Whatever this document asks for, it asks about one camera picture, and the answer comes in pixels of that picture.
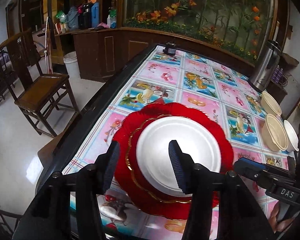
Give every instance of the trash can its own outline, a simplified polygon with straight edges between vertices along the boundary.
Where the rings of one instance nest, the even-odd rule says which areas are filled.
[[[68,75],[70,78],[80,78],[77,53],[75,51],[66,54],[63,57],[63,62],[66,65]]]

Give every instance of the floral glass mural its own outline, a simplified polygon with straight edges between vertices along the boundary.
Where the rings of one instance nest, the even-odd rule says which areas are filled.
[[[126,0],[125,26],[190,36],[254,62],[270,0]]]

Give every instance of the fruit print tablecloth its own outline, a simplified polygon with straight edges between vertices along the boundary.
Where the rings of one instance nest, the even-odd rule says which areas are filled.
[[[124,118],[158,98],[165,103],[180,102],[204,111],[224,130],[234,150],[234,162],[240,157],[288,169],[287,155],[271,151],[263,142],[261,128],[266,112],[260,95],[250,87],[248,78],[217,62],[177,51],[173,57],[157,46],[132,75],[82,143],[77,154],[63,170],[76,172],[108,149]],[[276,200],[265,195],[251,180],[244,179],[267,217]],[[126,235],[145,239],[181,239],[186,221],[174,221],[143,213],[113,179],[105,196],[98,196],[104,226]],[[102,212],[111,206],[116,214]],[[75,209],[75,194],[71,196]],[[213,209],[210,238],[218,229],[218,207]]]

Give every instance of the beige bowl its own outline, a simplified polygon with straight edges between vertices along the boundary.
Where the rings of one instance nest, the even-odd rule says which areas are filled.
[[[273,115],[266,115],[262,128],[262,137],[267,146],[275,151],[285,151],[288,147],[288,136],[281,122]]]
[[[273,114],[274,116],[280,116],[282,111],[277,101],[275,101],[274,98],[266,91],[263,91],[261,95],[261,106],[264,108],[266,113]]]

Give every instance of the scalloped red plate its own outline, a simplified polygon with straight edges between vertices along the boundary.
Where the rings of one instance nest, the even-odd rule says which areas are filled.
[[[168,219],[185,220],[190,210],[190,197],[174,197],[154,188],[142,175],[136,160],[136,145],[144,128],[151,122],[166,116],[183,116],[203,125],[216,138],[221,152],[220,173],[232,169],[233,150],[223,129],[198,109],[180,103],[151,103],[140,111],[129,114],[116,132],[113,140],[120,144],[120,157],[115,178],[132,202],[143,212]],[[214,195],[213,206],[218,204]]]

